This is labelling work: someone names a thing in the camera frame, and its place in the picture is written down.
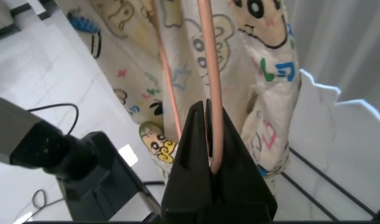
black rod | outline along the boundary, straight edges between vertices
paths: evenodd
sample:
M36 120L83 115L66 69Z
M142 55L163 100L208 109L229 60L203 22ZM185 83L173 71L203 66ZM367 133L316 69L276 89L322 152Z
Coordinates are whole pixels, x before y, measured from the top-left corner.
M327 176L326 174L324 174L320 169L318 169L317 167L315 167L315 165L313 165L311 162L309 162L308 160L306 160L306 158L304 158L303 156L301 156L297 151L295 151L295 149L292 149L290 147L289 150L296 157L298 157L302 162L304 162L311 169L313 169L318 175L322 176L326 181L328 181L330 184L332 184L332 186L336 187L336 189L338 189L341 193L343 193L345 196L347 196L355 204L357 204L358 206L360 206L365 212L367 212L368 214L370 214L372 217L375 217L376 214L370 208L368 208L365 204L363 204L362 202L360 202L356 197L354 197L352 194L350 194L347 190L345 190L343 187L341 187L338 183L336 183L335 181L333 181L329 176Z
M315 206L317 206L323 213L330 217L333 221L339 221L336 216L330 213L320 202L313 198L307 191L305 191L299 184L297 184L292 178L290 178L285 172L281 173L282 176L287 179L294 187L297 188L302 194L304 194Z

marble floor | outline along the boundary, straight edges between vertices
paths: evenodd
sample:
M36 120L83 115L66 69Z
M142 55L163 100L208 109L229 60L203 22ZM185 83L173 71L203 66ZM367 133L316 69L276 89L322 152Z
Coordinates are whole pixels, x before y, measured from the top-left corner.
M51 18L40 21L33 11L26 11L17 15L15 20L21 31L0 40L0 97L25 109L54 103L78 105L80 115L78 124L72 133L74 136L80 138L90 131L104 131L117 149L126 146L122 150L133 151L137 161L133 162L132 168L141 180L161 180L155 164L137 135L138 126L131 121L116 99L99 66L62 12L57 10ZM290 145L306 154L310 160L314 159L313 163L320 167L319 162L322 161L322 164L325 164L323 158L326 158L328 164L328 147L322 143L335 142L336 152L341 152L342 146L346 146L349 150L360 149L357 148L359 143L356 140L351 146L344 143L350 138L350 135L338 135L333 140L329 135L326 139L323 134L318 135L319 137L316 138L320 138L323 142L316 147L315 143L319 142L319 139L315 139L310 134L318 131L332 133L332 127L324 128L324 125L328 123L326 119L330 119L330 117L321 114L320 118L313 120L315 126L304 124L301 119L306 114L314 116L317 113L314 110L317 108L318 111L323 111L319 109L319 106L327 107L328 104L324 100L331 104L335 102L335 100L331 102L328 97L332 95L329 91L325 93L324 90L316 90L316 88L302 87L294 115L295 119L291 125ZM318 92L315 98L312 98L314 95L310 94L312 91ZM317 105L313 106L311 110L307 105L313 102L317 102ZM71 108L44 110L36 112L36 114L56 125L63 132L69 130L75 117L75 112ZM337 116L349 117L347 114ZM352 116L358 121L362 120L360 119L362 116L367 117L367 115ZM345 127L349 126L343 124L343 127L343 130L347 130ZM341 155L335 157L336 161L330 162L333 164L331 166L336 167L336 172L330 173L330 175L335 176L336 180L340 180L341 184L347 185L350 191L368 202L368 205L376 211L380 206L380 198L373 195L373 192L380 193L380 151L368 155L374 155L377 158L376 161L379 165L370 169L379 174L376 177L363 174L364 167L360 168L359 172L354 167L348 166L347 164L350 163L341 160L347 157ZM366 155L359 153L356 157L357 161L360 156L367 158ZM358 172L360 175L354 176L352 172L345 173L349 167L352 168L350 169L352 172ZM287 173L340 220L370 219L368 214L360 211L348 199L343 198L335 188L318 177L297 158L292 157L292 163ZM374 187L362 190L359 187L361 185L359 183L362 181L370 181ZM275 186L279 209L274 220L330 220L283 176L276 177ZM62 197L53 176L45 174L41 170L27 170L0 164L0 223L14 223L23 215L36 211L30 204L30 200L33 193L41 188L47 192L50 202ZM161 201L164 187L150 187L150 191L157 200ZM40 212L34 220L70 219L66 205L58 203Z

pink rod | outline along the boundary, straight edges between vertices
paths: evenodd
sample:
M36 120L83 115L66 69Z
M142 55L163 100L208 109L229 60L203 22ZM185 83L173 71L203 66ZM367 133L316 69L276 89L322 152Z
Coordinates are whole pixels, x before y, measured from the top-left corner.
M177 130L177 137L180 140L182 137L182 127L180 126L180 116L178 115L178 109L177 109L177 104L176 104L176 97L173 92L173 86L172 86L172 76L170 74L170 68L169 68L169 63L167 60L166 52L164 49L164 45L162 43L162 40L160 39L160 30L158 26L158 15L157 15L157 7L155 5L155 1L150 2L152 11L155 13L154 15L154 22L153 26L155 27L158 35L158 41L159 41L159 57L162 61L162 66L164 68L164 73L165 73L165 79L167 82L167 87L168 87L168 92L170 96L170 102L172 103L172 108L173 108L173 114L174 114L174 119L175 119L175 124L176 124L176 130Z
M220 71L216 53L212 6L210 0L197 1L201 19L202 36L205 41L205 53L212 104L213 156L210 170L213 174L217 174L223 160L223 106L221 103Z

gray curtain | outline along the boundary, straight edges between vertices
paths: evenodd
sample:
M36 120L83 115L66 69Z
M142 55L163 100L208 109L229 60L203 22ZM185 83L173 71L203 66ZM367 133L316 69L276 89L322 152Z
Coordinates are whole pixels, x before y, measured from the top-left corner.
M380 0L285 0L300 68L380 112Z

patterned fabric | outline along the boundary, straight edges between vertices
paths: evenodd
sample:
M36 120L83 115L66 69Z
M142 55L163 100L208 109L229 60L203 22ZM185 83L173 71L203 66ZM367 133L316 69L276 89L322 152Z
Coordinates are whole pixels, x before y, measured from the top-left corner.
M56 1L66 13L80 9L80 17L70 19L76 29L100 30L102 49L96 61L132 120L147 124L141 127L142 140L169 173L178 139L155 28L184 126L188 109L210 97L197 2L156 0L151 7L148 0ZM300 86L285 8L280 0L211 2L223 106L268 178L290 161L288 131ZM92 49L90 38L78 34Z

